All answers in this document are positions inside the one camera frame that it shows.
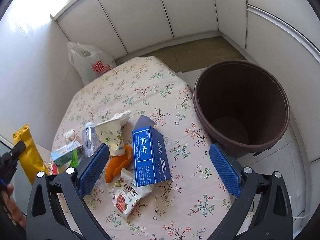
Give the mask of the person's left hand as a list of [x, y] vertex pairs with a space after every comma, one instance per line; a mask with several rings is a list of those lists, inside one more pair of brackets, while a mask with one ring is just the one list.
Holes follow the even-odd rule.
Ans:
[[26, 226], [26, 217], [22, 214], [21, 209], [17, 206], [14, 199], [11, 195], [14, 192], [14, 187], [11, 184], [8, 184], [6, 189], [2, 191], [2, 197], [4, 200], [4, 205], [11, 214], [12, 219], [19, 224], [22, 228], [25, 229]]

